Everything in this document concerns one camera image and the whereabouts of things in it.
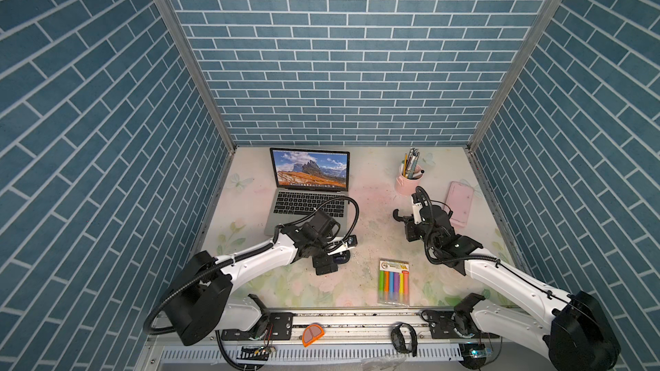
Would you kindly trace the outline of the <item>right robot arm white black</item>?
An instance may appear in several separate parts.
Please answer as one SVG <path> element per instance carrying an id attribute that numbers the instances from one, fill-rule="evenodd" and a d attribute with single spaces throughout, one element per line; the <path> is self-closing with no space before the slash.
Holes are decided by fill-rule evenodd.
<path id="1" fill-rule="evenodd" d="M 455 331 L 471 338 L 496 334 L 550 360 L 557 370 L 610 370 L 622 347 L 600 302 L 589 293 L 571 294 L 529 276 L 492 254 L 477 240 L 459 235 L 446 204 L 423 187 L 411 197 L 412 214 L 393 211 L 407 240 L 424 245 L 426 259 L 472 278 L 514 303 L 500 307 L 471 293 L 454 308 Z"/>

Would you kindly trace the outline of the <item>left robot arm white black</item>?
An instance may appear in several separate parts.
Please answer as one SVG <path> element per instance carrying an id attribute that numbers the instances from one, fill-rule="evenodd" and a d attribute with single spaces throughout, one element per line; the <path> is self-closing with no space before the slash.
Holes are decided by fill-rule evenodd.
<path id="1" fill-rule="evenodd" d="M 185 346 L 226 328 L 261 336 L 267 308 L 256 296 L 243 306 L 230 304 L 233 292 L 299 259 L 311 259 L 318 276 L 338 271 L 340 254 L 349 254 L 357 239 L 352 228 L 339 235 L 340 223 L 330 216 L 329 207 L 356 203 L 347 196 L 328 199 L 306 216 L 277 225 L 270 240 L 243 252 L 216 257 L 206 251 L 195 254 L 147 314 L 144 333 L 176 333 Z"/>

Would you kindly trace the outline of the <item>silver laptop with mountain wallpaper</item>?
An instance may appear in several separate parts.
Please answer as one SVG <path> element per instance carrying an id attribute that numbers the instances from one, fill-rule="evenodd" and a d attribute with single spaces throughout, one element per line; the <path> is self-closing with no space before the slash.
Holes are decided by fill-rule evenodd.
<path id="1" fill-rule="evenodd" d="M 338 237 L 350 227 L 346 196 L 349 188 L 348 151 L 271 148 L 270 156 L 277 190 L 265 228 L 271 236 L 279 224 L 287 224 L 311 213 L 328 199 L 322 210 L 340 224 Z"/>

